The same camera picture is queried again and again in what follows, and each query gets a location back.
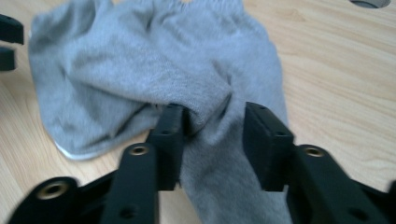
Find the black bracket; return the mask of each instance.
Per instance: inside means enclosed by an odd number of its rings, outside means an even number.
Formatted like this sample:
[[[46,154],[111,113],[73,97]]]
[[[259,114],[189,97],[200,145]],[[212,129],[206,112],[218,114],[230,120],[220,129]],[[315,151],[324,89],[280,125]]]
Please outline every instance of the black bracket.
[[[247,103],[244,150],[262,189],[282,191],[294,223],[396,223],[396,182],[382,193],[351,180],[323,148],[293,144],[266,107]]]
[[[173,190],[180,175],[185,113],[167,106],[146,143],[127,147],[113,173],[83,187],[71,177],[38,185],[9,223],[158,223],[158,191]],[[263,190],[289,186],[294,223],[396,223],[396,182],[388,193],[364,186],[323,148],[295,146],[293,139],[268,108],[247,103],[245,153]]]
[[[23,25],[8,16],[0,14],[0,40],[23,45]],[[0,47],[0,71],[16,68],[14,49]]]
[[[35,187],[9,223],[158,223],[158,191],[178,183],[185,109],[168,105],[146,143],[123,151],[119,169],[78,187],[55,177]]]

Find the fabric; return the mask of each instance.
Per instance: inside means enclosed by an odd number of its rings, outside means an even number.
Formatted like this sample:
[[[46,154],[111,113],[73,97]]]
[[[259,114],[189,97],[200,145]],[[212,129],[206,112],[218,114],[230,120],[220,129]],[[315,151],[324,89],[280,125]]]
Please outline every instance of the fabric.
[[[290,223],[242,149],[246,101],[287,122],[276,48],[239,0],[72,0],[35,17],[29,57],[44,126],[98,156],[186,106],[181,184],[203,223]]]

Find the gray sock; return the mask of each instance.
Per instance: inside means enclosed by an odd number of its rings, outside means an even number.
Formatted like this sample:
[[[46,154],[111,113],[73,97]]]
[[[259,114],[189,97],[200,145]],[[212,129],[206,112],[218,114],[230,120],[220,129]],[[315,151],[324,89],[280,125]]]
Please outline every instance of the gray sock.
[[[242,150],[245,102],[287,121],[267,33],[239,0],[75,0],[37,16],[29,56],[58,148],[88,159],[155,126],[153,105],[190,110],[181,182],[204,223],[290,223]]]

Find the hole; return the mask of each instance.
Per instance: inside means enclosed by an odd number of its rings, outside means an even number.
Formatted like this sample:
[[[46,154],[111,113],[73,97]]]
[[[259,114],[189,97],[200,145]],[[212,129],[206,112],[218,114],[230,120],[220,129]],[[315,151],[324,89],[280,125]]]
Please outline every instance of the hole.
[[[283,133],[283,132],[276,132],[276,135],[278,135],[278,136],[285,136],[286,134]]]
[[[60,189],[61,189],[61,187],[59,187],[59,185],[51,186],[51,187],[49,187],[49,189],[46,190],[46,193],[53,194],[53,193],[58,192]]]
[[[136,205],[129,205],[125,206],[120,211],[120,217],[125,219],[130,219],[136,217],[137,215],[137,206]]]
[[[171,134],[171,132],[169,132],[169,131],[162,131],[161,134],[168,135],[168,134]]]
[[[366,7],[366,8],[381,8],[381,7],[387,7],[390,4],[390,0],[349,0],[349,1],[358,7]]]
[[[349,208],[348,213],[360,221],[367,221],[369,219],[367,214],[359,208]]]
[[[323,152],[321,152],[320,150],[314,148],[314,147],[309,147],[305,149],[305,153],[308,156],[312,156],[312,157],[322,157],[324,156]]]
[[[129,151],[129,153],[133,156],[141,156],[149,152],[148,147],[134,147]]]
[[[67,192],[68,188],[69,186],[64,181],[56,181],[41,189],[36,196],[41,200],[53,199]]]

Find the table surface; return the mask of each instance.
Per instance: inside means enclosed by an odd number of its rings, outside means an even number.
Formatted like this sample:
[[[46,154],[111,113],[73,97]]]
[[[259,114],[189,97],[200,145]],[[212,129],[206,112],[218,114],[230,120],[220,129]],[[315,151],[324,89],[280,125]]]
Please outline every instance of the table surface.
[[[62,2],[0,0],[0,14],[21,21],[27,41],[33,16]],[[329,150],[351,178],[386,190],[396,179],[396,0],[380,9],[347,0],[245,6],[276,44],[296,143]],[[116,169],[122,150],[146,137],[94,160],[66,159],[41,124],[27,46],[13,47],[18,68],[0,74],[1,223],[36,184],[59,175],[89,183]],[[182,189],[160,196],[162,223],[200,223]]]

